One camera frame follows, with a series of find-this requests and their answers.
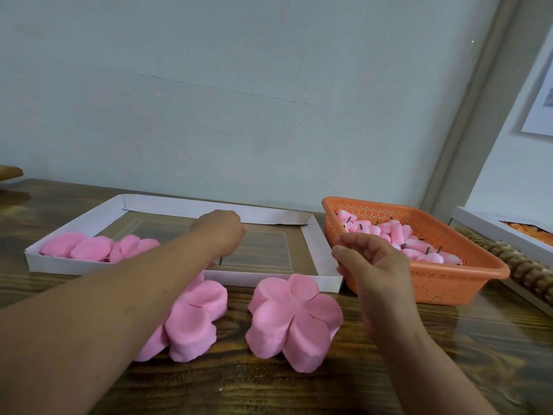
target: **wooden table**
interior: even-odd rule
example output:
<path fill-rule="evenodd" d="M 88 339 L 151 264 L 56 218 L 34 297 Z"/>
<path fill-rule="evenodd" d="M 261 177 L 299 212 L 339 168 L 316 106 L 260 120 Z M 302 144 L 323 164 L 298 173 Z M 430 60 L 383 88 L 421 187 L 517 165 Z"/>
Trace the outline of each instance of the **wooden table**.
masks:
<path fill-rule="evenodd" d="M 30 273 L 23 250 L 125 192 L 42 180 L 2 187 L 0 307 L 73 279 Z M 218 340 L 206 355 L 174 363 L 164 352 L 131 364 L 93 413 L 402 413 L 380 355 L 363 336 L 353 294 L 335 295 L 344 324 L 325 362 L 299 374 L 282 355 L 260 360 L 249 352 L 244 336 L 252 291 L 228 288 L 228 312 L 215 322 Z M 432 337 L 500 413 L 553 413 L 553 319 L 500 282 L 488 283 L 468 306 L 418 308 Z"/>

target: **white box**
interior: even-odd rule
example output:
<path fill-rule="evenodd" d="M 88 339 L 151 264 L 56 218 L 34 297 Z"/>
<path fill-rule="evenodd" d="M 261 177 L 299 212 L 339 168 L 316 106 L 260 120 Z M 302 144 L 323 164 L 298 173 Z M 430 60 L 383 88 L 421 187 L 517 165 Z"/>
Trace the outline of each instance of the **white box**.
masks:
<path fill-rule="evenodd" d="M 229 203 L 197 201 L 164 196 L 121 194 L 98 205 L 87 213 L 50 233 L 25 250 L 27 265 L 32 272 L 81 275 L 94 269 L 113 265 L 108 262 L 76 261 L 40 255 L 42 246 L 52 238 L 66 232 L 80 231 L 95 236 L 128 211 L 145 212 L 176 217 L 198 218 L 213 210 L 235 211 L 242 222 L 251 224 L 299 225 L 308 245 L 318 276 L 313 276 L 322 292 L 337 293 L 342 285 L 342 276 L 336 272 L 338 263 L 331 256 L 331 249 L 314 215 L 305 212 Z M 206 279 L 224 286 L 256 286 L 269 277 L 287 279 L 289 274 L 264 274 L 250 272 L 204 271 Z"/>
<path fill-rule="evenodd" d="M 468 210 L 465 207 L 455 208 L 453 210 L 453 219 L 491 240 L 505 242 L 525 253 L 531 259 L 553 267 L 553 246 L 549 246 L 538 239 L 511 229 L 508 225 L 503 224 L 502 221 L 528 224 L 551 233 L 553 228 L 545 224 L 529 220 L 528 218 L 487 214 Z"/>

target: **pink flower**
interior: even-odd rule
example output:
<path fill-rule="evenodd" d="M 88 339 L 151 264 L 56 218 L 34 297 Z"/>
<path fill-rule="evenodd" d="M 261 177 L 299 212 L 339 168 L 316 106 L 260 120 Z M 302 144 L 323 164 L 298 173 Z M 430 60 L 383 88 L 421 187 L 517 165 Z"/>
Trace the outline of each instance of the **pink flower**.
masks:
<path fill-rule="evenodd" d="M 319 294 L 317 283 L 300 274 L 262 280 L 248 309 L 253 318 L 245 339 L 253 354 L 267 359 L 282 351 L 292 368 L 304 373 L 321 365 L 343 323 L 336 300 Z"/>
<path fill-rule="evenodd" d="M 185 363 L 204 354 L 217 339 L 211 322 L 227 311 L 227 289 L 204 281 L 204 273 L 175 301 L 167 320 L 155 330 L 135 361 L 148 361 L 167 346 L 173 361 Z"/>

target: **hand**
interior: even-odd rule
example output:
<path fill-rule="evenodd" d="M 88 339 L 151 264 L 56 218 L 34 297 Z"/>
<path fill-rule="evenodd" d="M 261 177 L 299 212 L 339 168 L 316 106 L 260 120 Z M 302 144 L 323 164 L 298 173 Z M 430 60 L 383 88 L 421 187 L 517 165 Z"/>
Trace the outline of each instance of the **hand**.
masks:
<path fill-rule="evenodd" d="M 342 234 L 332 256 L 338 272 L 357 287 L 369 337 L 395 336 L 424 327 L 415 304 L 409 260 L 386 240 L 363 233 Z"/>
<path fill-rule="evenodd" d="M 217 256 L 229 256 L 244 237 L 245 225 L 234 211 L 214 210 L 198 218 L 190 231 L 205 235 Z"/>

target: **forearm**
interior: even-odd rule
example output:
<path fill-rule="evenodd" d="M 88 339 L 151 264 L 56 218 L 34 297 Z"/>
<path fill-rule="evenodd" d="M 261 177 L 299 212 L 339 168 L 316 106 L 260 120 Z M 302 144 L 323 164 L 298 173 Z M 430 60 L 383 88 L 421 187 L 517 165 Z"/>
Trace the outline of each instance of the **forearm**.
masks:
<path fill-rule="evenodd" d="M 6 413 L 90 410 L 217 252 L 191 232 L 0 310 Z"/>
<path fill-rule="evenodd" d="M 407 415 L 498 415 L 422 326 L 375 342 Z"/>

